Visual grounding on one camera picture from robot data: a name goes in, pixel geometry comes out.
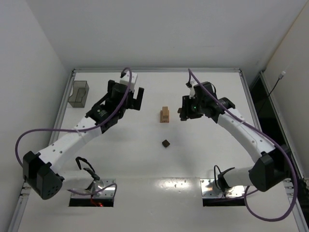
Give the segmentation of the small dark wood block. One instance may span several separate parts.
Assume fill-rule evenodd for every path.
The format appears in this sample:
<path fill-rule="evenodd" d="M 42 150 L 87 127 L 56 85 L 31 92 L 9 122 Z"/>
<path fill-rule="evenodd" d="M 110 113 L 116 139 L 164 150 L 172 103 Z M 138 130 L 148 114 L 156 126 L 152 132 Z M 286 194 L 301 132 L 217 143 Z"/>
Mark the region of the small dark wood block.
<path fill-rule="evenodd" d="M 170 146 L 170 142 L 168 140 L 164 140 L 162 142 L 162 146 L 166 148 L 166 147 Z"/>

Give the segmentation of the grey plastic block box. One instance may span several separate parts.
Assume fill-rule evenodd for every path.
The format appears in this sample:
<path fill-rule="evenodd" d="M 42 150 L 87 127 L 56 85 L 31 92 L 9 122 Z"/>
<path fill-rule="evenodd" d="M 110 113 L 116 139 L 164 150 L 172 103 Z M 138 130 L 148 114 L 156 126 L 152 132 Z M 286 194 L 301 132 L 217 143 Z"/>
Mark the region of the grey plastic block box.
<path fill-rule="evenodd" d="M 68 103 L 72 108 L 84 108 L 88 93 L 89 85 L 87 81 L 74 81 Z"/>

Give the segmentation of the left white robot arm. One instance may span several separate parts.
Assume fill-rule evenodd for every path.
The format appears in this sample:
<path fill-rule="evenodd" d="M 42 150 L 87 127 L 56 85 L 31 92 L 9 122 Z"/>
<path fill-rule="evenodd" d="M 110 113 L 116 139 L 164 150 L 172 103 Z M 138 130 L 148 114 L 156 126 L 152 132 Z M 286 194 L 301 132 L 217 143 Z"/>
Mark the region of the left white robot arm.
<path fill-rule="evenodd" d="M 95 195 L 100 177 L 91 168 L 63 172 L 62 166 L 87 143 L 104 134 L 123 118 L 127 109 L 140 110 L 143 88 L 133 98 L 137 78 L 123 77 L 120 82 L 108 81 L 108 92 L 93 105 L 71 132 L 37 153 L 23 156 L 24 180 L 43 199 L 48 200 L 60 190 L 82 195 Z"/>

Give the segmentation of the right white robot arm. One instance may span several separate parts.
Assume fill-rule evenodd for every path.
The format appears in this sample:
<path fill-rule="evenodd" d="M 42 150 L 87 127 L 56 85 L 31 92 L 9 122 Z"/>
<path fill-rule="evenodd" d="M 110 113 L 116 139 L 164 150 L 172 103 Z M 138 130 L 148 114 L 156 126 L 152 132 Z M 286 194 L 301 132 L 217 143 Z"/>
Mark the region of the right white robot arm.
<path fill-rule="evenodd" d="M 276 148 L 270 140 L 245 126 L 233 102 L 226 97 L 218 99 L 210 82 L 198 85 L 191 81 L 186 86 L 190 93 L 182 97 L 180 119 L 186 121 L 202 116 L 212 119 L 244 147 L 254 162 L 252 167 L 232 167 L 219 173 L 218 189 L 224 192 L 234 186 L 254 186 L 265 192 L 290 176 L 288 162 L 282 154 L 282 151 L 287 151 L 285 146 Z"/>

